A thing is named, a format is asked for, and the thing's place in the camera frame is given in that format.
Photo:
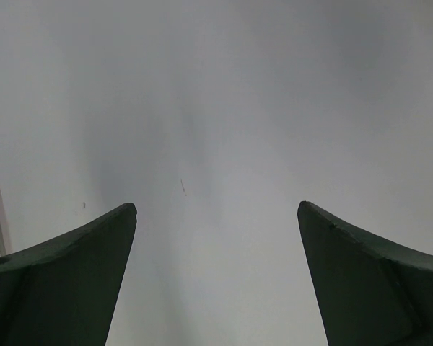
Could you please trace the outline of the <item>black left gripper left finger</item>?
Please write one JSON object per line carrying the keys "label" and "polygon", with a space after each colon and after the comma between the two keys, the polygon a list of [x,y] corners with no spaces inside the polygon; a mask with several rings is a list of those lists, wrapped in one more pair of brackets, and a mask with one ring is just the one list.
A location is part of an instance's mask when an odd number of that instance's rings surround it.
{"label": "black left gripper left finger", "polygon": [[0,345],[105,345],[135,230],[125,203],[0,257]]}

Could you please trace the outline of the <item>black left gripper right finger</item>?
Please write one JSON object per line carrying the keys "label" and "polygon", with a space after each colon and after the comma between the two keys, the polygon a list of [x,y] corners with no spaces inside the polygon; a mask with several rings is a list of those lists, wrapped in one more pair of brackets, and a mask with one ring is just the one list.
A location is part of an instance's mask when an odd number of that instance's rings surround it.
{"label": "black left gripper right finger", "polygon": [[297,217],[329,345],[433,345],[433,255],[308,201]]}

